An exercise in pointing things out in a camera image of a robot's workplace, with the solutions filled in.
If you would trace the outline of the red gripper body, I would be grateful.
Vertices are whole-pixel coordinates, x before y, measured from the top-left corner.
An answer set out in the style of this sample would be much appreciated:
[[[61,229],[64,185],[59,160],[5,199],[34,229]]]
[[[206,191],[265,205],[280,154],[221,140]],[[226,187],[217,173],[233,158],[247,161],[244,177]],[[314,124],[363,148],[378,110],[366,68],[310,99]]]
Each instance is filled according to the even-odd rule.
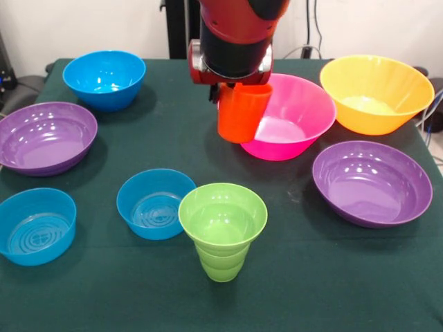
[[[228,77],[212,70],[204,61],[199,39],[191,39],[188,47],[190,77],[195,84],[214,85],[217,83],[242,83],[244,85],[266,84],[273,70],[273,49],[268,45],[258,68],[242,77]]]

